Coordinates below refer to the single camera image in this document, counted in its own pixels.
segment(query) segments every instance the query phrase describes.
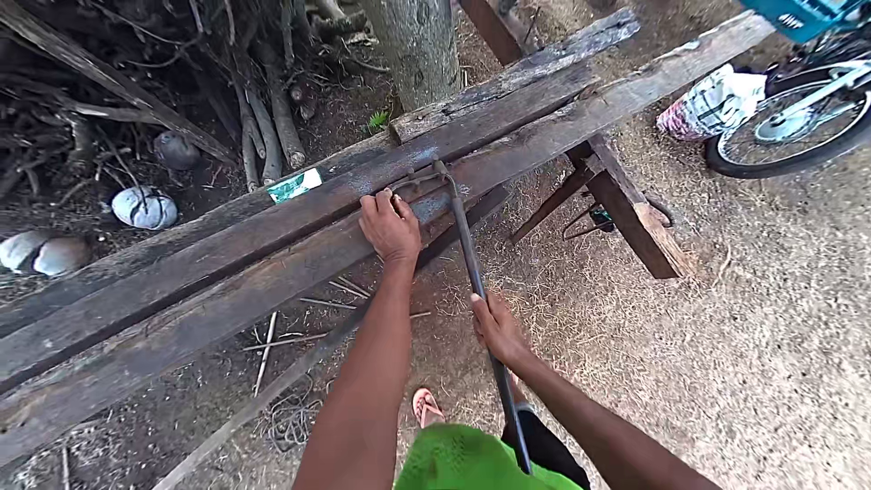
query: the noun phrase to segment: green shirt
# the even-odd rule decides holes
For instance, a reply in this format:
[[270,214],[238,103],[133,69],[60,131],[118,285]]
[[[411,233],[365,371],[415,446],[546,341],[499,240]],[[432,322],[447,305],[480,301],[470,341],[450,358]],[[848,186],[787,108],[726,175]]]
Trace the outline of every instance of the green shirt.
[[418,434],[395,490],[578,490],[560,473],[517,466],[514,449],[467,425],[434,424]]

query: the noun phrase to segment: hand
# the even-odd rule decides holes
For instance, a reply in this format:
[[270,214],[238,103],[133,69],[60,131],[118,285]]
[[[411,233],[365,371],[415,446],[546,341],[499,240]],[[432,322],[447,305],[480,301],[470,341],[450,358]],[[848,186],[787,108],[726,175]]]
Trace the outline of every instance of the hand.
[[485,303],[483,298],[472,293],[472,310],[475,311],[478,340],[503,364],[511,367],[532,355],[502,298],[488,291]]
[[408,203],[399,194],[384,189],[375,197],[361,197],[360,207],[360,228],[384,263],[414,265],[421,251],[421,230]]

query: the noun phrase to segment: small plant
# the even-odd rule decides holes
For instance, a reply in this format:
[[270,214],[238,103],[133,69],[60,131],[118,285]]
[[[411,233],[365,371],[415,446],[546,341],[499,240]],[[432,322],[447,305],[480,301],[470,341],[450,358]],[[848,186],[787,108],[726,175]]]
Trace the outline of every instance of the small plant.
[[369,116],[369,122],[366,124],[366,127],[372,134],[378,133],[379,131],[384,131],[384,128],[387,127],[387,121],[389,117],[389,112],[378,111]]

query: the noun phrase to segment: foot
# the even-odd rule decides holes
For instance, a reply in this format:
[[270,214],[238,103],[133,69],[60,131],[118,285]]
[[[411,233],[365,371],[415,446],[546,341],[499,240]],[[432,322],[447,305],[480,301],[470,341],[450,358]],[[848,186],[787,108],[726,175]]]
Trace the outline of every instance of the foot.
[[444,424],[444,414],[439,410],[436,397],[433,396],[432,391],[427,388],[420,388],[415,391],[411,401],[411,406],[415,411],[415,419],[417,419],[417,423],[420,424],[421,428],[426,428],[433,424]]

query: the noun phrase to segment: flip-flop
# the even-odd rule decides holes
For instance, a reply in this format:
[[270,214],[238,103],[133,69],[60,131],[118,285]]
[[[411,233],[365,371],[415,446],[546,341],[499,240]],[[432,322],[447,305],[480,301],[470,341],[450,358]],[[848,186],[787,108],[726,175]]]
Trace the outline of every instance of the flip-flop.
[[421,425],[421,428],[423,428],[423,415],[427,411],[445,419],[444,414],[438,408],[436,397],[434,397],[432,391],[427,388],[418,388],[417,391],[415,391],[415,395],[411,399],[411,407],[415,411],[415,418],[417,419],[417,423]]

